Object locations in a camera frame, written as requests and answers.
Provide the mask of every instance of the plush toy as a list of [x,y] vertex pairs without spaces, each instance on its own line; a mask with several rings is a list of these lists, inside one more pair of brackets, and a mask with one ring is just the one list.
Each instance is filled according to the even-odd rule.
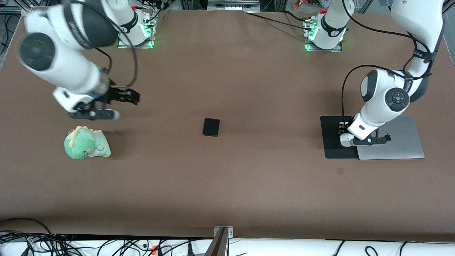
[[103,132],[88,129],[87,126],[78,126],[69,132],[65,138],[65,151],[73,159],[111,155],[111,149]]

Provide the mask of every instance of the brown table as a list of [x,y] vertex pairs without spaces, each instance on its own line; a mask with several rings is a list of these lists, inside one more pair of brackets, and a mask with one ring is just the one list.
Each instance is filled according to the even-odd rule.
[[[401,31],[389,16],[357,18]],[[117,122],[68,118],[54,86],[10,52],[0,72],[0,217],[62,233],[210,236],[232,225],[243,237],[455,240],[455,69],[445,45],[427,94],[405,113],[425,159],[324,157],[319,117],[340,115],[346,73],[400,69],[413,50],[409,39],[349,25],[342,53],[305,52],[299,29],[241,11],[170,11],[155,49],[138,50],[141,103],[115,102]],[[111,78],[128,83],[130,51],[106,51]],[[363,105],[368,71],[347,83],[347,114]],[[221,119],[218,138],[202,136],[204,118]],[[107,131],[112,156],[70,159],[63,140],[77,125]]]

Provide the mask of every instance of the black cable plug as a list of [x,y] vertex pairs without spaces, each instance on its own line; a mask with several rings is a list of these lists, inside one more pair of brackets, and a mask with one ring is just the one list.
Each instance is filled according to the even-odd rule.
[[194,256],[193,246],[191,245],[190,240],[188,240],[188,256]]

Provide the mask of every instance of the plush toy face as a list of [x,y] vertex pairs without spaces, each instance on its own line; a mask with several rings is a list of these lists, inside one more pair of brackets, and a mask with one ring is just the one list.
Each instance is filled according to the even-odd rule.
[[73,159],[82,159],[95,150],[95,142],[86,138],[74,138],[72,140],[72,147],[70,147],[71,140],[65,140],[65,151]]

